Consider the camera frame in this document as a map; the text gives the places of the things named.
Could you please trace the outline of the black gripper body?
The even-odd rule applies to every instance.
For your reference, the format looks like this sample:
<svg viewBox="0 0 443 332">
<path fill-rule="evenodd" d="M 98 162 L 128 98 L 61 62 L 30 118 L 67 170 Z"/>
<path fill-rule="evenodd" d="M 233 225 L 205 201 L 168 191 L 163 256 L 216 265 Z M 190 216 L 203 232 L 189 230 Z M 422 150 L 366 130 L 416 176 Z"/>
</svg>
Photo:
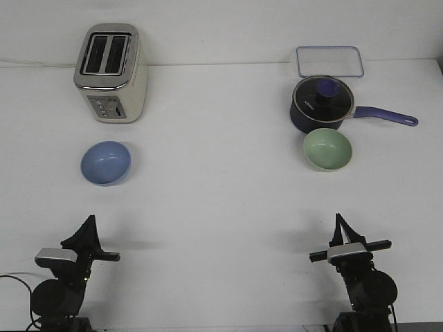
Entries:
<svg viewBox="0 0 443 332">
<path fill-rule="evenodd" d="M 338 273 L 355 267 L 370 268 L 373 259 L 372 252 L 391 248 L 392 242 L 380 240 L 370 243 L 330 241 L 329 248 L 324 251 L 309 253 L 309 260 L 327 261 L 333 265 Z"/>
<path fill-rule="evenodd" d="M 94 261 L 120 261 L 119 252 L 106 252 L 103 249 L 73 249 L 73 251 L 77 254 L 77 259 L 72 271 L 72 276 L 74 277 L 89 277 Z"/>
</svg>

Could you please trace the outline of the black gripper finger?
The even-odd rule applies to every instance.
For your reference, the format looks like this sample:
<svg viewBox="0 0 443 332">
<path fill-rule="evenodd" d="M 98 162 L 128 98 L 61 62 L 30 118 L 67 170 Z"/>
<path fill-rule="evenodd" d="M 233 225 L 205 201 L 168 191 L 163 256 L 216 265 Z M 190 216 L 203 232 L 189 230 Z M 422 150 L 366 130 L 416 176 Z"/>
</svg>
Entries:
<svg viewBox="0 0 443 332">
<path fill-rule="evenodd" d="M 89 216 L 80 228 L 68 239 L 60 242 L 63 249 L 90 250 L 94 244 L 94 216 Z"/>
<path fill-rule="evenodd" d="M 93 252 L 104 252 L 104 250 L 101 247 L 100 240 L 98 237 L 98 231 L 96 226 L 96 216 L 91 215 L 91 250 Z"/>
<path fill-rule="evenodd" d="M 364 246 L 366 245 L 365 237 L 355 232 L 341 216 L 341 214 L 338 214 L 338 222 L 340 223 L 340 226 L 344 231 L 345 237 L 349 243 L 361 243 Z"/>
<path fill-rule="evenodd" d="M 343 245 L 343 235 L 341 228 L 342 216 L 340 213 L 336 213 L 335 215 L 335 228 L 332 240 L 329 242 L 329 247 L 332 248 L 334 246 L 342 246 Z"/>
</svg>

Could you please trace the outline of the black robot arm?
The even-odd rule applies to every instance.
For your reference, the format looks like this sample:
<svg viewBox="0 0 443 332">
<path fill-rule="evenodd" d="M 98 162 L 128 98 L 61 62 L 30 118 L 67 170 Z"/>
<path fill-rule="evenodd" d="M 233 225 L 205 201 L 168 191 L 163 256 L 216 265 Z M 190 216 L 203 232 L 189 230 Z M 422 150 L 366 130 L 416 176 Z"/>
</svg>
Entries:
<svg viewBox="0 0 443 332">
<path fill-rule="evenodd" d="M 392 242 L 368 242 L 354 231 L 341 214 L 335 216 L 335 229 L 329 248 L 312 252 L 309 260 L 326 261 L 335 267 L 345 283 L 351 311 L 341 312 L 334 321 L 333 331 L 397 331 L 394 303 L 398 296 L 395 281 L 375 268 L 373 252 L 389 249 Z"/>
<path fill-rule="evenodd" d="M 120 254 L 101 248 L 94 215 L 60 245 L 42 248 L 35 256 L 35 263 L 49 269 L 54 278 L 31 293 L 31 311 L 39 316 L 41 331 L 92 331 L 90 319 L 79 316 L 92 264 L 95 260 L 119 261 Z"/>
</svg>

